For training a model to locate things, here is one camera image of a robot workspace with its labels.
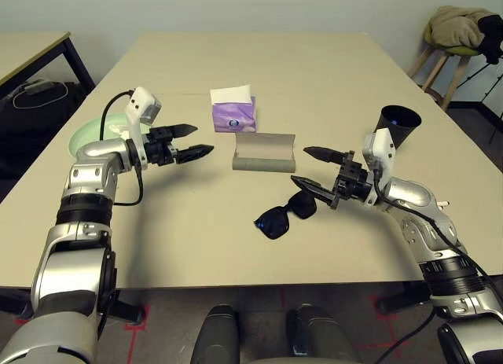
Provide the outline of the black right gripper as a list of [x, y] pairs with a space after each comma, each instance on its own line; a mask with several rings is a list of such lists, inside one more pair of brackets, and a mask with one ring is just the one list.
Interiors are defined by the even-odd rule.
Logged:
[[371, 191], [371, 186], [367, 182], [369, 172], [362, 167], [362, 164], [353, 161], [354, 151], [342, 153], [319, 146], [309, 146], [303, 151], [317, 160], [339, 164], [340, 169], [332, 191], [314, 180], [292, 175], [291, 180], [296, 186], [324, 202], [331, 209], [337, 209], [340, 200], [355, 199], [365, 202]]

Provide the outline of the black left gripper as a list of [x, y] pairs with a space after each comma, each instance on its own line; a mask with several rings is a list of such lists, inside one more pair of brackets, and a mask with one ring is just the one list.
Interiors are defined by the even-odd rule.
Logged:
[[144, 144], [148, 163], [158, 166], [185, 164], [209, 154], [214, 149], [213, 145], [193, 145], [183, 150], [177, 150], [172, 145], [174, 138], [188, 136], [196, 130], [196, 126], [187, 123], [176, 124], [173, 127], [151, 128]]

